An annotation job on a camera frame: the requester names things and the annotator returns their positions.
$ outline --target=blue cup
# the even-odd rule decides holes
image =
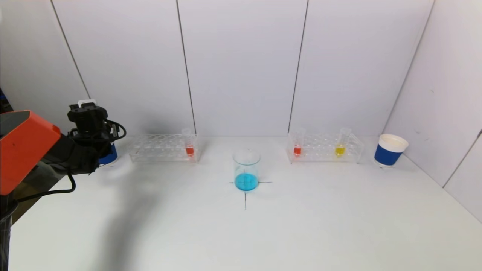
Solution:
[[[114,162],[117,159],[117,150],[116,150],[116,145],[112,143],[112,149],[110,150],[110,153],[106,155],[105,157],[102,157],[99,159],[100,164],[108,164],[111,162]]]
[[[380,166],[393,166],[407,147],[408,142],[405,139],[397,135],[383,134],[378,140],[375,161]]]

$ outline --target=test tube with red liquid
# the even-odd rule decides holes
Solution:
[[[305,129],[297,128],[292,134],[292,139],[294,143],[293,154],[299,157],[303,152],[303,140],[305,139]]]
[[[186,148],[186,154],[189,157],[194,157],[194,136],[191,133],[191,129],[182,129],[182,136],[184,138],[184,147]]]

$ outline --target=red liquid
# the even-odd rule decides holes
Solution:
[[[295,154],[295,156],[300,156],[301,155],[301,147],[295,146],[295,149],[293,150],[293,153]]]
[[[192,146],[187,146],[186,147],[186,154],[189,157],[193,157],[194,156],[194,148]]]

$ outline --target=test tube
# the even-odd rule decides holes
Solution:
[[[303,152],[302,148],[303,148],[303,140],[305,139],[305,129],[304,128],[295,129],[295,131],[293,132],[292,139],[294,144],[293,154],[296,157],[299,157]]]
[[[191,129],[182,129],[182,136],[184,138],[184,147],[186,148],[186,154],[189,157],[194,157],[194,136],[191,133]]]
[[[335,155],[340,158],[345,154],[345,149],[347,148],[348,140],[350,139],[351,129],[341,128],[340,135],[338,136],[338,141],[335,147]]]
[[[252,149],[241,149],[233,154],[234,185],[242,191],[251,191],[258,186],[258,164],[261,155]]]

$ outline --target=robotic arm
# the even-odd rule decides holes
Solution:
[[[13,190],[32,168],[42,161],[55,171],[72,175],[92,173],[99,167],[99,159],[112,152],[112,142],[126,135],[122,125],[107,119],[107,111],[95,104],[95,100],[80,101],[71,105],[68,119],[76,128],[67,135],[60,129],[31,111],[14,111],[0,115],[0,201],[1,201],[1,268],[8,269],[11,214],[18,205]],[[24,198],[25,201],[55,191]]]

